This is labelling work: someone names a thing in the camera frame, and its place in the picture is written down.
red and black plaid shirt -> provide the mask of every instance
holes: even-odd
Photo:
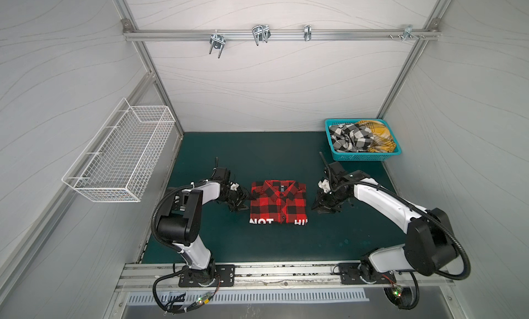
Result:
[[[306,189],[296,181],[266,180],[252,183],[251,224],[294,223],[306,225]]]

white wire basket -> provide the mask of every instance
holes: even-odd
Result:
[[[92,202],[139,202],[175,124],[167,106],[131,106],[123,100],[126,104],[116,107],[63,177]],[[116,112],[121,117],[107,126]],[[108,135],[90,151],[104,131]]]

teal plastic basket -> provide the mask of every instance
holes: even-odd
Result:
[[[389,129],[390,134],[393,137],[393,140],[395,141],[395,144],[397,145],[397,147],[395,148],[395,151],[394,152],[337,152],[336,150],[334,150],[334,147],[331,141],[331,133],[329,133],[329,126],[339,125],[339,124],[354,124],[361,120],[378,120],[382,124],[386,125],[386,127]],[[335,161],[379,161],[381,162],[381,161],[385,161],[391,156],[400,155],[400,152],[401,152],[400,145],[397,141],[397,138],[393,134],[393,131],[389,127],[388,123],[386,123],[382,119],[371,119],[371,118],[327,119],[325,121],[325,132],[327,133],[327,140],[329,141],[329,146],[331,146],[332,157]]]

wavy line pattern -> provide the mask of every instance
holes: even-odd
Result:
[[[528,5],[455,0],[386,116],[403,148],[387,161],[396,187],[447,211],[470,253],[458,286],[476,318],[527,316]]]
[[[0,0],[0,267],[145,75],[121,31],[111,0]],[[160,104],[154,87],[143,99]],[[142,203],[76,198],[1,318],[102,317],[123,264],[135,260],[175,141],[174,132]]]
[[[382,41],[242,42],[217,59],[207,43],[148,47],[193,132],[322,130],[331,117],[375,117],[410,49]]]
[[[422,27],[437,0],[127,0],[143,30]]]

laundry basket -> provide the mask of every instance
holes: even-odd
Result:
[[[361,120],[377,120],[382,124],[386,125],[390,134],[393,137],[393,141],[397,145],[394,152],[337,152],[334,150],[331,140],[331,133],[329,132],[329,126],[339,124],[354,124]],[[327,119],[325,121],[325,132],[327,133],[327,140],[331,146],[332,157],[335,161],[385,161],[391,156],[400,155],[400,145],[397,142],[397,138],[393,135],[391,128],[388,123],[382,119]]]
[[[175,124],[167,106],[125,106],[116,108],[122,115],[115,125],[98,132],[111,129],[97,149],[89,151],[89,144],[63,177],[92,202],[139,202]]]

